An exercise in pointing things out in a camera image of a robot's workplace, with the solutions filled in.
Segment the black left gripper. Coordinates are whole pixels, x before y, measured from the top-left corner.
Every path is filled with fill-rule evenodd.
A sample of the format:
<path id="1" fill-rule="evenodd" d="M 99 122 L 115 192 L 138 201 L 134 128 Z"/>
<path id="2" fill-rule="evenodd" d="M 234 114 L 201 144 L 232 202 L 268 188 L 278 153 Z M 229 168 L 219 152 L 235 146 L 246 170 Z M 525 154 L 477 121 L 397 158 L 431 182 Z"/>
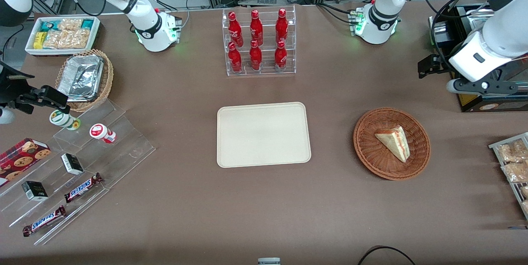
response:
<path id="1" fill-rule="evenodd" d="M 444 58 L 438 54 L 431 54 L 417 63 L 417 73 L 419 79 L 423 79 L 428 74 L 439 75 L 451 72 L 449 64 L 444 62 Z"/>

